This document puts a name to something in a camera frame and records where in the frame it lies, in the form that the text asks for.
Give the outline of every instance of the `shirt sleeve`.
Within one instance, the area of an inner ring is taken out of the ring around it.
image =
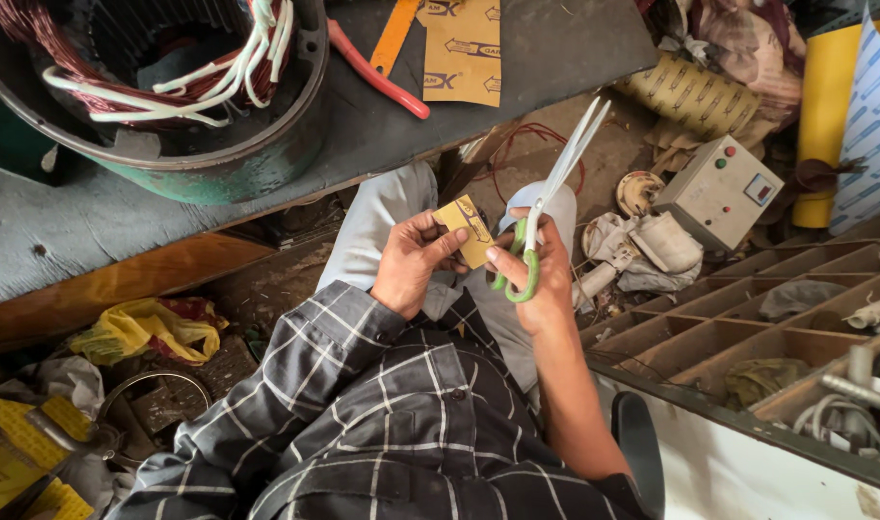
[[[398,313],[341,281],[283,314],[257,372],[181,424],[173,453],[145,461],[110,519],[227,518],[249,508],[295,436],[404,326]]]

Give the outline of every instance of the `scissors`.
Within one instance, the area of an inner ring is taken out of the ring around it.
[[[565,179],[568,178],[568,174],[574,169],[578,160],[581,159],[581,154],[588,147],[591,138],[597,132],[601,123],[604,122],[607,111],[610,109],[609,101],[597,113],[594,123],[588,127],[588,122],[591,120],[591,116],[593,116],[600,100],[599,97],[594,99],[584,117],[578,122],[575,131],[572,132],[571,137],[568,139],[568,143],[565,144],[565,149],[562,150],[561,156],[555,161],[555,166],[552,167],[549,178],[546,179],[546,183],[542,186],[539,197],[533,203],[533,206],[529,208],[529,215],[524,219],[516,221],[514,243],[510,246],[510,254],[522,259],[523,263],[529,268],[528,276],[526,277],[526,287],[523,290],[517,291],[515,285],[507,283],[507,278],[500,272],[496,273],[493,280],[488,282],[489,287],[494,290],[506,288],[507,299],[510,301],[522,303],[531,300],[536,294],[536,285],[539,283],[539,255],[536,253],[539,216],[542,215],[542,210],[549,204],[549,200],[555,195],[555,192],[558,191],[559,187],[565,182]]]

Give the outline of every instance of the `blue and white sheet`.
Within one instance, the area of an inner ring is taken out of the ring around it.
[[[880,215],[880,33],[864,7],[841,162],[863,157],[862,173],[839,175],[828,231],[839,235]]]

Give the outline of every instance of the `copper winding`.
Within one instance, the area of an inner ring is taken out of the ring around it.
[[[280,3],[274,2],[272,4],[272,14],[274,17],[279,17],[280,9]],[[55,63],[64,69],[62,75],[67,79],[172,106],[186,106],[197,103],[198,99],[217,85],[227,72],[226,69],[223,69],[216,71],[212,75],[193,79],[191,83],[186,85],[185,92],[180,95],[144,91],[124,83],[111,81],[100,74],[94,66],[87,63],[80,53],[77,52],[74,45],[67,39],[61,28],[54,22],[52,14],[42,0],[0,0],[0,26],[2,26],[10,39],[14,41],[43,47],[54,59]],[[269,37],[271,39],[273,32],[274,28],[271,28],[269,30]],[[227,53],[213,60],[212,63],[222,64],[230,61],[236,58],[243,48],[241,47],[236,51]],[[289,49],[286,48],[281,69],[284,69],[288,63],[288,51]],[[264,59],[251,75],[254,91],[262,102],[272,99],[276,91],[276,84],[270,80],[271,71],[272,62],[269,59]],[[80,101],[91,114],[147,112],[146,109],[117,103],[93,94],[81,91],[67,92]],[[241,105],[251,103],[250,99],[244,95],[243,87],[231,101]],[[191,119],[173,117],[147,121],[125,121],[123,124],[150,130],[170,130],[198,123]]]

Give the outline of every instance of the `checkered shirt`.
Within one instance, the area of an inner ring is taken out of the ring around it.
[[[406,323],[338,281],[110,518],[630,518],[596,485],[542,442],[468,293]]]

